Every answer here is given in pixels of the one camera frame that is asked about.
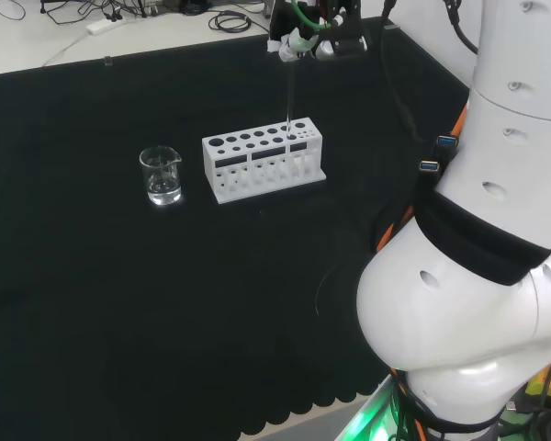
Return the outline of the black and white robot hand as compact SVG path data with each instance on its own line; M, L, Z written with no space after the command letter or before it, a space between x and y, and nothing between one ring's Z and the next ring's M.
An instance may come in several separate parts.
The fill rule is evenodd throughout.
M274 1L267 51L281 62L336 61L367 50L359 1Z

